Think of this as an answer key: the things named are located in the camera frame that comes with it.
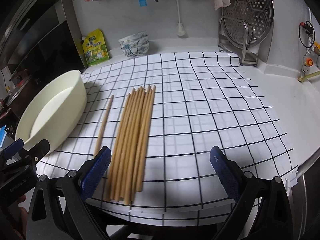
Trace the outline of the operator hand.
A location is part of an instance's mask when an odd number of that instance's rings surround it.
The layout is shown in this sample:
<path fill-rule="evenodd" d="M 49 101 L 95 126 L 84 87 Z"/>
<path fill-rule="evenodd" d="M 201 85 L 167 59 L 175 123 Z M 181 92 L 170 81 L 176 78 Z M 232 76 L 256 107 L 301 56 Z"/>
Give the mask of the operator hand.
<path fill-rule="evenodd" d="M 26 208 L 20 206 L 22 202 L 25 202 L 26 195 L 24 194 L 18 200 L 16 200 L 15 205 L 17 207 L 17 222 L 16 222 L 16 229 L 17 235 L 20 239 L 26 238 L 26 231 L 27 231 L 27 220 L 28 220 L 28 211 Z"/>

